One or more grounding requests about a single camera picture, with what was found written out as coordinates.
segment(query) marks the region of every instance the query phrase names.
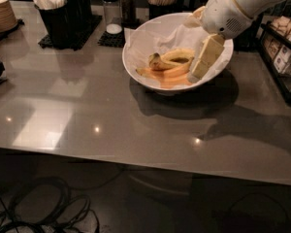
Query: stainless steel counter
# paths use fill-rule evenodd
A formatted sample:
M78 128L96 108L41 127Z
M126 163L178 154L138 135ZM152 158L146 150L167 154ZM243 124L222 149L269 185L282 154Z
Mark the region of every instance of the stainless steel counter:
M42 49L31 3L0 42L0 148L291 184L291 107L258 53L235 52L213 82L164 97L130 79L122 49Z

